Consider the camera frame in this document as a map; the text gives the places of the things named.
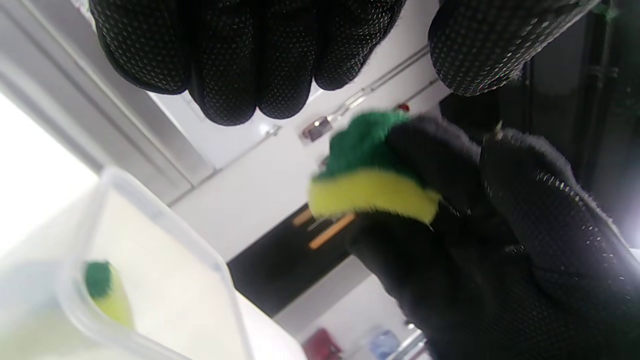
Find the person's right hand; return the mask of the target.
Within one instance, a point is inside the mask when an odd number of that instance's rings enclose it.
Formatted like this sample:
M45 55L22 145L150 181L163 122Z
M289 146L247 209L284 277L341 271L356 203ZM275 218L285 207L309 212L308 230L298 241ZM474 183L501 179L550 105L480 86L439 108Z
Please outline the person's right hand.
M446 206L358 215L347 246L434 360L639 358L639 261L546 139L421 116L386 145Z

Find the person's left hand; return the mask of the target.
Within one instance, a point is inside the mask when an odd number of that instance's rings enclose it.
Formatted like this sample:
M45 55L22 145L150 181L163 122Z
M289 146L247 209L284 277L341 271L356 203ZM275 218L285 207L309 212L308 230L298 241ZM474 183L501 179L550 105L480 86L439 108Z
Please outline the person's left hand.
M427 44L438 79L476 96L503 86L596 0L444 0ZM312 84L350 84L397 24L404 0L90 0L103 54L130 84L189 92L220 126L256 110L284 120Z

